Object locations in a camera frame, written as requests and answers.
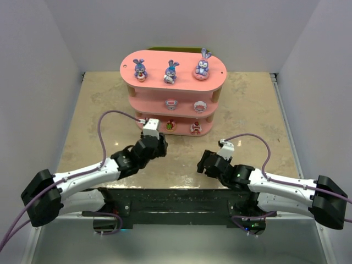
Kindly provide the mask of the round pink flower toy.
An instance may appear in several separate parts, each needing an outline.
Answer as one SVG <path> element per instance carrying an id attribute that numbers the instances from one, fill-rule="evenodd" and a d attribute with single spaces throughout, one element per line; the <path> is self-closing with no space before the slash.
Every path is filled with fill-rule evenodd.
<path id="1" fill-rule="evenodd" d="M 176 122 L 174 119 L 170 119 L 168 122 L 165 124 L 166 130 L 167 131 L 174 131 L 176 129 Z"/>

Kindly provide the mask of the red white strawberry toy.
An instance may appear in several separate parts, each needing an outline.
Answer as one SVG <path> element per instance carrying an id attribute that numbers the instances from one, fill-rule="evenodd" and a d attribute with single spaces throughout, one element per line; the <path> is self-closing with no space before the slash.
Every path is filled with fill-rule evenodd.
<path id="1" fill-rule="evenodd" d="M 202 132 L 202 126 L 200 122 L 196 121 L 190 126 L 191 135 L 200 135 Z"/>

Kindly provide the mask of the pink pig toy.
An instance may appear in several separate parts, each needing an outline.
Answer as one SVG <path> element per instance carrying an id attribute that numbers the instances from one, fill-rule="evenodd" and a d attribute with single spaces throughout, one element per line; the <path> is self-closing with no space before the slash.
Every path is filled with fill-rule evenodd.
<path id="1" fill-rule="evenodd" d="M 178 106 L 178 101 L 174 99 L 168 99 L 165 100 L 164 104 L 169 111 L 174 111 Z"/>

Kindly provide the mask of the pink white toy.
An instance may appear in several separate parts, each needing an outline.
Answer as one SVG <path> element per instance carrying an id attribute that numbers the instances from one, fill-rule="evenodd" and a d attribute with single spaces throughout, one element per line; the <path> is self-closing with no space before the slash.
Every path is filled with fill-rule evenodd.
<path id="1" fill-rule="evenodd" d="M 207 109 L 207 104 L 204 101 L 197 101 L 194 103 L 193 108 L 196 113 L 203 113 Z"/>

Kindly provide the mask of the purple bunny with bottle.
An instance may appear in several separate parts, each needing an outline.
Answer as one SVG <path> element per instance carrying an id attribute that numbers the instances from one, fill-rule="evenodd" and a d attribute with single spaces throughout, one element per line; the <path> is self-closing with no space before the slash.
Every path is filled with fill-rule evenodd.
<path id="1" fill-rule="evenodd" d="M 179 62 L 175 62 L 174 60 L 168 61 L 168 68 L 164 72 L 163 80 L 167 84 L 174 84 L 177 78 L 175 68 L 179 66 Z"/>

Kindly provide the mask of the purple bunny with cupcake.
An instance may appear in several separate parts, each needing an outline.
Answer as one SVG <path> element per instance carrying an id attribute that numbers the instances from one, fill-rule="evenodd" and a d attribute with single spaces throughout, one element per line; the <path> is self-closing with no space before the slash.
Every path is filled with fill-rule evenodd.
<path id="1" fill-rule="evenodd" d="M 148 73 L 146 71 L 146 67 L 144 65 L 144 60 L 143 59 L 134 59 L 133 62 L 135 63 L 135 73 L 134 76 L 139 82 L 144 82 L 147 77 Z"/>

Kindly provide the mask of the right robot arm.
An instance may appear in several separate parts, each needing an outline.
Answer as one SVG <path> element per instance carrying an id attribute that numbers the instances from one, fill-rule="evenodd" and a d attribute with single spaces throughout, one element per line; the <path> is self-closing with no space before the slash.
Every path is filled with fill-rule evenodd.
<path id="1" fill-rule="evenodd" d="M 231 165 L 230 158 L 205 150 L 197 164 L 197 172 L 234 191 L 244 191 L 256 197 L 238 208 L 245 215 L 253 207 L 265 213 L 290 212 L 306 215 L 319 224 L 342 230 L 345 222 L 347 194 L 329 177 L 294 179 L 268 173 L 243 164 Z"/>

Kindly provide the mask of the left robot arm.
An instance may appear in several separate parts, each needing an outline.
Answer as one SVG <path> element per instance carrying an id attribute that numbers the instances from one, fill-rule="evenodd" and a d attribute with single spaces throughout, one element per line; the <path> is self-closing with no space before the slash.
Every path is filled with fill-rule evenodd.
<path id="1" fill-rule="evenodd" d="M 100 163 L 66 173 L 39 171 L 21 194 L 33 227 L 44 226 L 59 216 L 64 200 L 98 184 L 121 180 L 137 174 L 150 160 L 164 157 L 168 143 L 164 133 L 144 135 L 135 145 L 104 159 Z"/>

